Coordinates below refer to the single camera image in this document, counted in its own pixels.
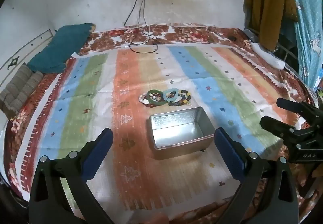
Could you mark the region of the grey striped pillow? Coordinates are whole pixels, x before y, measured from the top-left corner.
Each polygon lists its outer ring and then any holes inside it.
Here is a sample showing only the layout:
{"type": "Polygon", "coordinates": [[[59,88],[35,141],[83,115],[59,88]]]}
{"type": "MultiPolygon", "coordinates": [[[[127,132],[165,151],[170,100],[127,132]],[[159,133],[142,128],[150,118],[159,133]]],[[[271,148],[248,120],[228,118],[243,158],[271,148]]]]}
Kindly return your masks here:
{"type": "Polygon", "coordinates": [[[43,73],[35,73],[26,65],[22,64],[10,82],[1,91],[1,111],[7,119],[15,117],[29,96],[43,79],[43,73]]]}

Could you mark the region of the silver metal tin box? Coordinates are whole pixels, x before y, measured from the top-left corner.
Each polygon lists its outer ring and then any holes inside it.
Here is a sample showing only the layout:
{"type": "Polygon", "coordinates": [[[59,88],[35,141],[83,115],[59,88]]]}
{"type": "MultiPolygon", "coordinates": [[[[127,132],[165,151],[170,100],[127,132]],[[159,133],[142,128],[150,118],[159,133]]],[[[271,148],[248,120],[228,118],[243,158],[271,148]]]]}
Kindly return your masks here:
{"type": "Polygon", "coordinates": [[[159,160],[205,150],[215,132],[202,107],[151,115],[147,129],[153,155],[159,160]]]}

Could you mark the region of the light blue patterned curtain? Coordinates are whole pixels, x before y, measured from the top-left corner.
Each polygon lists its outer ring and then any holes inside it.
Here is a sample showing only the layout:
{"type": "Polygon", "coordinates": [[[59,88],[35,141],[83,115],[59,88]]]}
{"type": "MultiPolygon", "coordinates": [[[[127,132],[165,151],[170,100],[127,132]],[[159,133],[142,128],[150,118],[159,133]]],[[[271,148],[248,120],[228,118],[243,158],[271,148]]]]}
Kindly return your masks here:
{"type": "Polygon", "coordinates": [[[316,90],[322,79],[322,0],[295,0],[299,75],[316,90]]]}

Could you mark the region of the teal towel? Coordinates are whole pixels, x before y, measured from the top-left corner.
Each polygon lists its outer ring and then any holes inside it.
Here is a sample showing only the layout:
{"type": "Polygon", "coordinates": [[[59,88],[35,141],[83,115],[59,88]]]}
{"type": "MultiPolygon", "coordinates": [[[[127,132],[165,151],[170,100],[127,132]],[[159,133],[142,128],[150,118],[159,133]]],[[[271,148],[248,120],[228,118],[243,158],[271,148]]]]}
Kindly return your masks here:
{"type": "Polygon", "coordinates": [[[78,53],[81,50],[95,29],[96,25],[92,23],[61,27],[50,43],[36,54],[27,63],[27,66],[34,72],[62,73],[66,68],[66,61],[73,53],[78,53]]]}

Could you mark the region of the mustard hanging garment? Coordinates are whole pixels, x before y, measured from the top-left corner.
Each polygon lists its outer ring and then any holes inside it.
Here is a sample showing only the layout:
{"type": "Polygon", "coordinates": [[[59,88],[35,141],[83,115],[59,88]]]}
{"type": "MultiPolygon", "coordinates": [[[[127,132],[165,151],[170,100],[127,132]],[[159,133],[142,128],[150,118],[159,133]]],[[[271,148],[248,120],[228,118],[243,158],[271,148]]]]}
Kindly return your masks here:
{"type": "Polygon", "coordinates": [[[269,51],[275,50],[278,43],[282,20],[298,21],[295,0],[244,0],[244,9],[247,28],[269,51]]]}

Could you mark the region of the green jade bangle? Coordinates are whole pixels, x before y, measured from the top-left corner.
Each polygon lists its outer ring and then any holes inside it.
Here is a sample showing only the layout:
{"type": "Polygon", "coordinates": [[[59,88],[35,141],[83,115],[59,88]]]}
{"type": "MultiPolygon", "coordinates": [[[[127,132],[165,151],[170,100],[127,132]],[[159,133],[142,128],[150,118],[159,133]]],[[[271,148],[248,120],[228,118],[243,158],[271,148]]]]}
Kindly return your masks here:
{"type": "Polygon", "coordinates": [[[147,100],[153,105],[162,105],[164,103],[163,93],[160,90],[151,89],[147,92],[147,100]]]}

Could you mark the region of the striped colourful mat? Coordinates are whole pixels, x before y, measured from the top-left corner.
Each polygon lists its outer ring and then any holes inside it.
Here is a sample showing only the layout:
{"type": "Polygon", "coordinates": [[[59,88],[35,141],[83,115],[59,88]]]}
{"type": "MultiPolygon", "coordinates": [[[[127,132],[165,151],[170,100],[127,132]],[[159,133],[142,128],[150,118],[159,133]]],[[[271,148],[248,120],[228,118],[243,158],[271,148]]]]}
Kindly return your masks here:
{"type": "Polygon", "coordinates": [[[17,159],[19,190],[29,199],[37,160],[80,150],[105,127],[114,141],[89,187],[98,201],[121,210],[190,210],[231,196],[238,187],[214,145],[189,155],[156,159],[148,136],[151,115],[202,107],[248,151],[273,158],[281,145],[259,121],[268,115],[300,128],[303,118],[276,105],[301,95],[286,74],[270,84],[244,61],[245,50],[220,45],[160,46],[142,53],[115,49],[71,59],[37,106],[17,159]],[[162,105],[147,92],[163,93],[162,105]]]}

